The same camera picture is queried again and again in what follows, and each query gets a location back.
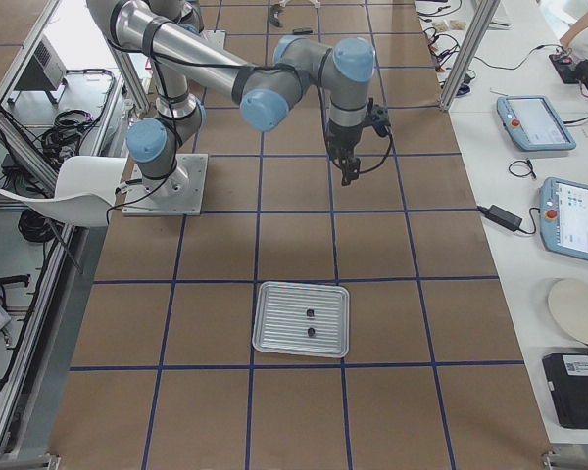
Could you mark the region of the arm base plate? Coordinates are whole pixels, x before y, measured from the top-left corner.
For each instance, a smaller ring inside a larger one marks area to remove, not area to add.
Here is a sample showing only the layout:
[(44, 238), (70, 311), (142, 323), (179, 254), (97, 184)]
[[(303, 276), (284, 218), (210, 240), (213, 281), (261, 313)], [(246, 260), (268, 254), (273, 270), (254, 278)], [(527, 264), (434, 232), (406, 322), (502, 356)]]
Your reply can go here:
[(207, 41), (212, 47), (217, 49), (223, 49), (226, 40), (225, 30), (207, 30), (204, 29), (200, 36)]
[(144, 179), (130, 185), (122, 213), (127, 216), (200, 215), (207, 175), (207, 154), (177, 154), (176, 170), (161, 188)]

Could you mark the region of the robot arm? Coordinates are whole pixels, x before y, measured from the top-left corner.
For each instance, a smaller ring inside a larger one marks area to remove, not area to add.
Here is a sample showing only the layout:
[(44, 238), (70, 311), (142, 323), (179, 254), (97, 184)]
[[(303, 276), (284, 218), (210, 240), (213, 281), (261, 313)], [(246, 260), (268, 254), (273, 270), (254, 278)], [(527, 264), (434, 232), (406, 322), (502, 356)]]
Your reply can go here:
[(190, 104), (188, 80), (229, 97), (261, 132), (279, 126), (310, 86), (327, 91), (326, 152), (342, 173), (342, 185), (359, 178), (355, 148), (363, 129), (373, 124), (368, 90), (375, 50), (369, 41), (347, 37), (328, 46), (286, 35), (277, 43), (272, 65), (260, 66), (207, 42), (196, 1), (90, 1), (87, 7), (111, 46), (150, 59), (167, 118), (179, 117)]

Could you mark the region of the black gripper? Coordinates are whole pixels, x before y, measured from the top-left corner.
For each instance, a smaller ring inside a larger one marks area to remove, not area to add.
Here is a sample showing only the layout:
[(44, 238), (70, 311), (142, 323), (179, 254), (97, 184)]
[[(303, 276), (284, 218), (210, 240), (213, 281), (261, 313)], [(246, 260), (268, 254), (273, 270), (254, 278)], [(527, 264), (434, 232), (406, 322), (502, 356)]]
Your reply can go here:
[(360, 175), (361, 160), (355, 157), (355, 147), (362, 138), (361, 124), (342, 126), (335, 121), (328, 123), (325, 132), (327, 153), (332, 161), (340, 161), (341, 185), (349, 186)]

